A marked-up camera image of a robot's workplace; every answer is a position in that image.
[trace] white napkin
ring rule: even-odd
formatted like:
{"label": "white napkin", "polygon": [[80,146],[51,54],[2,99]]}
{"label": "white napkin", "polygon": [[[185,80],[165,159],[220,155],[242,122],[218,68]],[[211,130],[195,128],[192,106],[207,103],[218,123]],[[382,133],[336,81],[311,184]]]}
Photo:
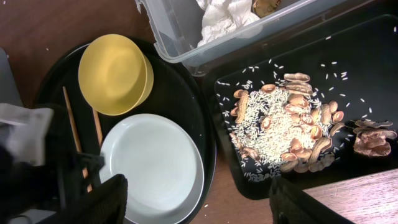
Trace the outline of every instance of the white napkin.
{"label": "white napkin", "polygon": [[251,0],[197,0],[205,10],[202,37],[198,47],[222,37],[260,18],[251,12]]}

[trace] yellow bowl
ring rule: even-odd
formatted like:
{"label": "yellow bowl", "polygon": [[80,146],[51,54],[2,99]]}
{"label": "yellow bowl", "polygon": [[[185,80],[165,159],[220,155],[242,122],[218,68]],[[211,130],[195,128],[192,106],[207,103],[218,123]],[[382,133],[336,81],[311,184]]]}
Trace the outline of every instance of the yellow bowl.
{"label": "yellow bowl", "polygon": [[94,40],[79,65],[79,86],[87,103],[106,115],[124,114],[149,96],[154,72],[148,58],[127,37]]}

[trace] wooden table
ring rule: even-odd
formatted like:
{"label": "wooden table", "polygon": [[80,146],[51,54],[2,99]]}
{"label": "wooden table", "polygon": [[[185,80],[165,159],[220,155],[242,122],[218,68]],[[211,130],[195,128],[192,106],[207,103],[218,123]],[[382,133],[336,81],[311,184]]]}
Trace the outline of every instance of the wooden table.
{"label": "wooden table", "polygon": [[[0,1],[0,47],[21,98],[31,106],[49,68],[78,44],[114,33],[154,42],[143,7],[134,0]],[[306,190],[356,223],[398,223],[398,170]],[[272,223],[268,200],[244,198],[219,155],[213,186],[192,223]]]}

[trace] wooden chopstick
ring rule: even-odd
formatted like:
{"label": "wooden chopstick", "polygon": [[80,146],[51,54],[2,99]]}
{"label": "wooden chopstick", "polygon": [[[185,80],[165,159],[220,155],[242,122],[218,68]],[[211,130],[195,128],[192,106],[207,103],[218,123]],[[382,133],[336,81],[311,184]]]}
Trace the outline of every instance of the wooden chopstick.
{"label": "wooden chopstick", "polygon": [[[79,135],[77,135],[77,128],[76,128],[76,124],[75,124],[75,119],[73,118],[72,108],[70,107],[67,89],[64,86],[62,87],[62,89],[63,89],[63,96],[65,97],[65,102],[67,104],[70,126],[72,127],[73,140],[75,140],[75,146],[76,146],[77,152],[81,153],[81,145],[80,145],[80,141],[79,141]],[[88,175],[87,168],[84,168],[83,169],[83,177],[86,178],[87,175]],[[93,190],[93,188],[91,185],[87,186],[88,192],[91,192],[92,190]]]}
{"label": "wooden chopstick", "polygon": [[93,108],[93,116],[94,116],[94,123],[95,123],[95,130],[97,132],[97,137],[98,137],[98,144],[99,148],[102,146],[102,130],[101,130],[101,123],[100,123],[100,118],[98,117],[98,112]]}

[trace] pile of rice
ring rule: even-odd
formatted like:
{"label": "pile of rice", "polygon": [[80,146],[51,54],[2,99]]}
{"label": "pile of rice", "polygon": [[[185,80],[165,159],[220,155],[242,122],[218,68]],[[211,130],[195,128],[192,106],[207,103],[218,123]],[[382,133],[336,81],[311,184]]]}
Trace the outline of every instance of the pile of rice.
{"label": "pile of rice", "polygon": [[[293,138],[298,139],[304,148],[312,149],[315,144],[309,135],[312,126],[302,124],[303,133],[303,129],[286,112],[285,105],[289,96],[287,90],[278,88],[272,93],[252,91],[244,121],[232,126],[232,133],[238,137],[239,142],[244,147],[256,149],[260,154],[261,161],[256,162],[256,165],[269,164],[268,169],[273,169],[271,172],[279,173],[279,166],[284,163],[280,155],[289,152]],[[319,108],[322,104],[318,98],[312,100],[307,97],[307,100],[310,103],[308,108],[302,108],[300,113],[310,113],[311,108]],[[265,117],[271,117],[272,122],[269,129],[262,130],[260,124]],[[321,124],[320,119],[315,124],[322,128],[325,137],[329,136],[328,126]]]}

